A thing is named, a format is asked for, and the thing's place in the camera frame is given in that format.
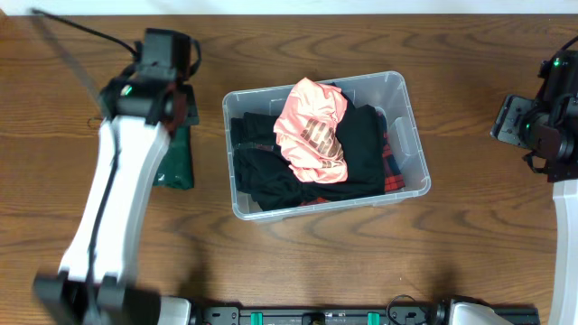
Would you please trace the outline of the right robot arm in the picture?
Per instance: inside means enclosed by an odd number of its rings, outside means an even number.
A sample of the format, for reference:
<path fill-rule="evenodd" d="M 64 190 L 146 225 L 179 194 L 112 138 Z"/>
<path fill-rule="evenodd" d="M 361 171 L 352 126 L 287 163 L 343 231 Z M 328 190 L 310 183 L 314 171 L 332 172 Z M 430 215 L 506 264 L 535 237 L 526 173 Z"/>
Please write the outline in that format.
<path fill-rule="evenodd" d="M 526 149 L 530 170 L 554 185 L 555 286 L 550 324 L 577 322 L 577 51 L 568 44 L 542 62 L 533 99 L 508 95 L 490 135 Z"/>

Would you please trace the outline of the black garment with tape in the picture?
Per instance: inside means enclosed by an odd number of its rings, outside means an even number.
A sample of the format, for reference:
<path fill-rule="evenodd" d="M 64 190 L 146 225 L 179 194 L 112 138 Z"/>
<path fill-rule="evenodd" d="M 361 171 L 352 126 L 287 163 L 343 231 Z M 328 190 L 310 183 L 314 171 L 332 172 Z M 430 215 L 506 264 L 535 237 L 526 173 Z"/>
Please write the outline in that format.
<path fill-rule="evenodd" d="M 275 116 L 245 113 L 230 120 L 236 189 L 263 211 L 304 203 L 303 185 L 281 155 L 274 133 Z"/>

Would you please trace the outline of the dark green cloth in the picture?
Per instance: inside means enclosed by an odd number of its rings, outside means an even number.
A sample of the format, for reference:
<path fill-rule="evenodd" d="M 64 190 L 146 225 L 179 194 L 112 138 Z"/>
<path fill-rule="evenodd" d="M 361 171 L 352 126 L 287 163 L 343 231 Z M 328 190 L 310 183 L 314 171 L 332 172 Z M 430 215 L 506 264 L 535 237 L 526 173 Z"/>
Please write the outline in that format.
<path fill-rule="evenodd" d="M 176 130 L 155 174 L 153 185 L 177 190 L 189 190 L 194 187 L 191 130 L 188 126 Z"/>

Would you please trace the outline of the red black plaid shirt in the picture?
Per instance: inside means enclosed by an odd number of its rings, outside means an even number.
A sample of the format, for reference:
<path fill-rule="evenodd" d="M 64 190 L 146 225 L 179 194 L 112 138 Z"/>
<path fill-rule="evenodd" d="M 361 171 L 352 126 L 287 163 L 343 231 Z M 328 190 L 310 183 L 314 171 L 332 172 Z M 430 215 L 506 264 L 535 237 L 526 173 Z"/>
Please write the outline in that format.
<path fill-rule="evenodd" d="M 382 158 L 383 158 L 384 171 L 386 175 L 384 194 L 387 194 L 392 191 L 403 189 L 405 187 L 405 181 L 402 172 L 400 171 L 400 168 L 393 155 L 393 152 L 390 148 L 387 134 L 387 120 L 383 114 L 378 112 L 378 115 L 380 116 L 380 122 L 383 130 Z"/>

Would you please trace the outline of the pink garment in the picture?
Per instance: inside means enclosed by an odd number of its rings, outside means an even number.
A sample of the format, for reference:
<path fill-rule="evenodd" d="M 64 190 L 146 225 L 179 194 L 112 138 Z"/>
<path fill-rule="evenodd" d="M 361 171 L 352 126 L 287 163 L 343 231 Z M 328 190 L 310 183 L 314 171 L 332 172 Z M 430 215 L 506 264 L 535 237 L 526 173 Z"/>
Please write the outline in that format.
<path fill-rule="evenodd" d="M 335 86 L 304 78 L 291 89 L 274 124 L 281 155 L 301 182 L 332 184 L 348 178 L 337 126 L 348 101 Z"/>

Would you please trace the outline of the black hooded garment large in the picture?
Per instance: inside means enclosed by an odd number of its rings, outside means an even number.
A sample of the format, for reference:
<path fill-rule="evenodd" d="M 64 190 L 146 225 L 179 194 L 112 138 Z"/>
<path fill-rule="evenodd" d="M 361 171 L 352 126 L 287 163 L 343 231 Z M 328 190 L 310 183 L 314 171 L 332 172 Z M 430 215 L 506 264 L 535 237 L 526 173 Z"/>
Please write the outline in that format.
<path fill-rule="evenodd" d="M 356 107 L 348 95 L 343 96 L 347 109 L 337 126 L 336 135 L 347 164 L 347 179 L 333 184 L 304 183 L 303 205 L 354 200 L 385 193 L 380 116 L 374 107 Z"/>

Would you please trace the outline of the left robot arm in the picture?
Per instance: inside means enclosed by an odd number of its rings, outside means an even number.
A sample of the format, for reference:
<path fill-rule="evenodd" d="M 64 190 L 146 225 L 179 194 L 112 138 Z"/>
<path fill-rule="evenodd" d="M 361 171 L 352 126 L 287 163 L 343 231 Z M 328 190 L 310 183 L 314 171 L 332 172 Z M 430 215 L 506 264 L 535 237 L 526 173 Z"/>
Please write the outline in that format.
<path fill-rule="evenodd" d="M 199 324 L 186 298 L 135 286 L 137 254 L 154 176 L 178 128 L 198 123 L 189 78 L 199 43 L 149 28 L 135 60 L 100 91 L 98 161 L 79 228 L 57 275 L 33 291 L 58 324 Z"/>

